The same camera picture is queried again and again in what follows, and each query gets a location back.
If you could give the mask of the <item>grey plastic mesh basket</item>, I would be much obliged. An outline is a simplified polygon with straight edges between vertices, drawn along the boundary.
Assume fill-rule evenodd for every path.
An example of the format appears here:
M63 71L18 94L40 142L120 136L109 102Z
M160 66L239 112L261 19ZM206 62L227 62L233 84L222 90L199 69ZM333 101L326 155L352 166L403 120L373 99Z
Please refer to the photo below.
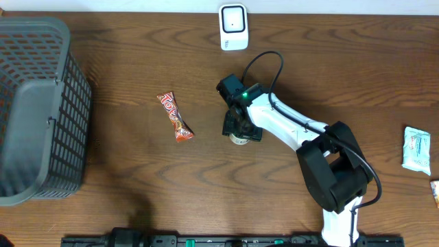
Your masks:
M64 22L1 19L1 205L58 199L81 186L92 89Z

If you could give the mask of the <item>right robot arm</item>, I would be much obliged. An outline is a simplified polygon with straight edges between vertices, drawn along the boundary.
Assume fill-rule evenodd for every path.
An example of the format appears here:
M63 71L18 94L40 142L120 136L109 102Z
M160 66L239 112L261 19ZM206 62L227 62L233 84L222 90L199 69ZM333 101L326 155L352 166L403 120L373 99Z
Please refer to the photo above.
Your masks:
M222 134L233 143L260 141L267 130L295 151L311 197L322 207L322 238L330 246L355 246L357 212L376 173L367 164L351 129L331 126L301 115L269 94L260 84L239 80L216 87L228 106Z

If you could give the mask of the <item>white barcode scanner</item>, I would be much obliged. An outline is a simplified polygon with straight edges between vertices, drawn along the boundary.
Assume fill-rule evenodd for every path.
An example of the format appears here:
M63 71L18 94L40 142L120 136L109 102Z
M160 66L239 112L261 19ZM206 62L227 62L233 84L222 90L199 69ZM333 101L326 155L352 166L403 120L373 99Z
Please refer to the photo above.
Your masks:
M231 3L219 7L220 46L224 51L246 49L249 42L248 13L243 4Z

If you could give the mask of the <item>red chocolate bar wrapper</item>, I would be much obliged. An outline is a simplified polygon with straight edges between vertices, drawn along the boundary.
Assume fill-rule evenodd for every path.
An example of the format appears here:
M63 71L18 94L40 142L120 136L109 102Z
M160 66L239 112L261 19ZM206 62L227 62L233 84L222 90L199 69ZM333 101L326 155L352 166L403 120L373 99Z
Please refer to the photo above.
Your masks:
M180 115L174 92L160 93L157 95L157 98L163 105L169 120L173 124L176 141L181 142L193 138L194 133L189 129Z

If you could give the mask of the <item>orange snack packet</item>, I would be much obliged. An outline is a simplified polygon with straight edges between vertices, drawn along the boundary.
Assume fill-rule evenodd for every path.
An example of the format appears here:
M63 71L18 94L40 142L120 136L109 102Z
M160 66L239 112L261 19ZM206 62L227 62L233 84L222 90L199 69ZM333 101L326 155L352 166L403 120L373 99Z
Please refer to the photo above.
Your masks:
M431 181L430 186L436 206L437 208L439 208L439 181L438 180Z

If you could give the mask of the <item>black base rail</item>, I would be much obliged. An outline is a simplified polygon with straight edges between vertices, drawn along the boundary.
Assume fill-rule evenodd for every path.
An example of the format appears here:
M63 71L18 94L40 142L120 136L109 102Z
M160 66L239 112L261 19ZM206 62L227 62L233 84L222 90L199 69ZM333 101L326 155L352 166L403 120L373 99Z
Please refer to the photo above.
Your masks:
M212 237L146 235L129 228L114 228L101 236L63 237L61 247L292 247L326 246L318 235L270 237Z

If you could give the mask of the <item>green lid jar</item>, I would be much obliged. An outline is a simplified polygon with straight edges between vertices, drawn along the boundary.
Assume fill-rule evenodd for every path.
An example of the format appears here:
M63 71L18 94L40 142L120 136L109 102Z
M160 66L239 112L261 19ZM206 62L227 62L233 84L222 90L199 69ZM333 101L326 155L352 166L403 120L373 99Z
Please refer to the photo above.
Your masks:
M229 134L229 138L234 144L237 144L237 145L245 145L250 141L248 138L237 137L234 134Z

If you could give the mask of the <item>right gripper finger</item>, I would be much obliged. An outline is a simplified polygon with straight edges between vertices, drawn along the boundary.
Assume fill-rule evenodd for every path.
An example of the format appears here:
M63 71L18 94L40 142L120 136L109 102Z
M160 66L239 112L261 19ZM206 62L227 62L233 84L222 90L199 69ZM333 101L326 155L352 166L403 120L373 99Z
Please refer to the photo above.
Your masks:
M240 137L249 141L260 142L263 134L263 129L259 127L249 128L247 130L242 130Z
M222 134L224 136L230 136L235 133L235 118L232 116L230 111L228 110L225 114L224 124L222 128Z

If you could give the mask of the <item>teal wet wipes pack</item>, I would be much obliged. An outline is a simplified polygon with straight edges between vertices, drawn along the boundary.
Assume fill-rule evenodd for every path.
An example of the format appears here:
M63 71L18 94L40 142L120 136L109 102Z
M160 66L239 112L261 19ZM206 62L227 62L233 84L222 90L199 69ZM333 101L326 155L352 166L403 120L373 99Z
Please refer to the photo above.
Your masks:
M415 172L431 175L430 168L431 135L423 130L406 127L404 132L402 167Z

